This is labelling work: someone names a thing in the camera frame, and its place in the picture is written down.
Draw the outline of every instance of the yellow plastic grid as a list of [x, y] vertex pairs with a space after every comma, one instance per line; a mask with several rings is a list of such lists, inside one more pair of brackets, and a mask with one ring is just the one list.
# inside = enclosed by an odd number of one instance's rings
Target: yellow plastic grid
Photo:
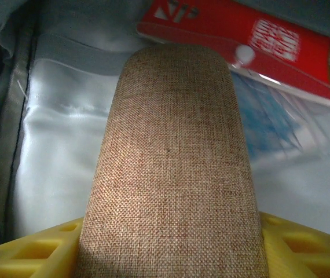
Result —
[[[330, 278], [330, 235], [261, 213], [271, 278]], [[83, 218], [0, 245], [0, 278], [72, 277]]]

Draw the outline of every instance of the burlap texture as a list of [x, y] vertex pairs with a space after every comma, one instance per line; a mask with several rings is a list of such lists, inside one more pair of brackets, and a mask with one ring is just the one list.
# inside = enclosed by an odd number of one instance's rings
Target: burlap texture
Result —
[[76, 277], [268, 277], [236, 96], [218, 54], [162, 45], [127, 62], [79, 248]]

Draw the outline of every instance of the tan linen fabric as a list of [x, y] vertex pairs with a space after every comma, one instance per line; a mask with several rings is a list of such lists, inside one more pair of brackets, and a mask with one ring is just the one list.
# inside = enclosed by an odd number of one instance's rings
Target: tan linen fabric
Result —
[[127, 62], [79, 247], [76, 277], [267, 277], [239, 110], [221, 56], [161, 45]]

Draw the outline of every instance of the red packaging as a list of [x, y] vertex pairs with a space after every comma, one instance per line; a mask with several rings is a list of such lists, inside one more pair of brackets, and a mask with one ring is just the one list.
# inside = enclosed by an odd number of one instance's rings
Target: red packaging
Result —
[[249, 45], [248, 69], [330, 100], [330, 38], [234, 1], [155, 0], [137, 30], [210, 47], [229, 63], [238, 45]]

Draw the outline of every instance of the blue item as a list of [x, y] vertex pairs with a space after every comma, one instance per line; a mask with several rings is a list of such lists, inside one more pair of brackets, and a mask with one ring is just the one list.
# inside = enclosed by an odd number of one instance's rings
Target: blue item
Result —
[[232, 73], [250, 159], [261, 155], [300, 148], [295, 130], [300, 125], [272, 95], [273, 88]]

